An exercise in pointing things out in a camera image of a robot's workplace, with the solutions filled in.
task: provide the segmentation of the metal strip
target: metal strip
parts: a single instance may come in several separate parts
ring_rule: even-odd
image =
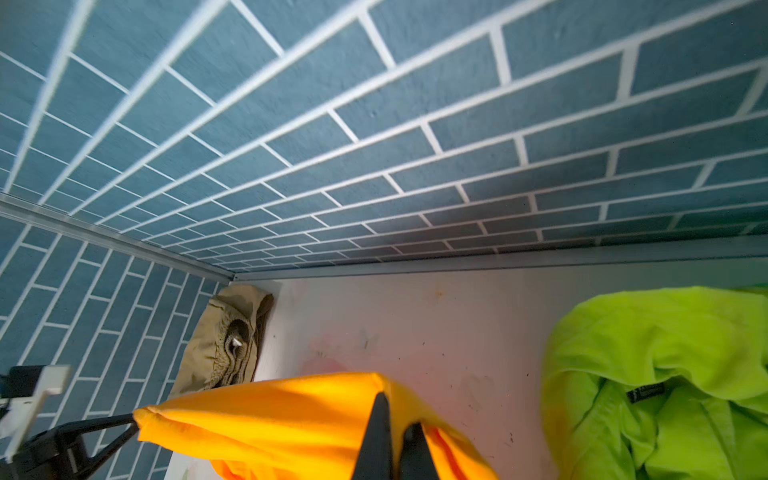
[[[0,216],[127,253],[144,260],[162,263],[193,275],[216,280],[219,283],[227,284],[232,280],[233,274],[229,270],[182,257],[177,253],[113,232],[106,227],[91,225],[77,218],[60,214],[10,195],[0,194]]]
[[[306,269],[238,273],[235,282],[322,276],[385,275],[391,273],[448,272],[538,268],[544,266],[601,265],[606,263],[667,262],[768,257],[768,235],[708,238],[677,242],[634,243],[610,247],[541,250],[476,257],[406,260],[361,265],[322,266]]]

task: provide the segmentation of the clothing tag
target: clothing tag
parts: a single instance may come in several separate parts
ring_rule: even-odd
[[[634,389],[631,392],[627,392],[627,398],[630,403],[637,403],[641,400],[649,399],[651,397],[663,395],[665,392],[663,383],[654,383],[653,385],[645,385],[640,388]]]

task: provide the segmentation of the orange fabric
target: orange fabric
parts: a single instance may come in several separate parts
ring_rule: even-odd
[[[139,440],[209,459],[226,480],[347,479],[379,392],[389,400],[396,463],[406,428],[421,422],[441,480],[498,479],[464,435],[377,373],[228,386],[144,407],[134,418]]]

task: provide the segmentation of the blue brick wall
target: blue brick wall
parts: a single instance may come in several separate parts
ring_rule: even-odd
[[[0,184],[236,273],[768,229],[768,0],[73,4],[2,6]]]
[[[70,365],[32,434],[163,402],[207,301],[222,286],[0,217],[0,372]],[[91,452],[119,435],[88,434]],[[5,451],[8,439],[0,440]],[[131,440],[94,478],[145,480],[170,456]]]

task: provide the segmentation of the green fabric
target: green fabric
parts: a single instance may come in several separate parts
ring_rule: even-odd
[[[768,289],[615,293],[577,306],[545,355],[561,477],[768,478]],[[664,382],[661,396],[627,392]]]

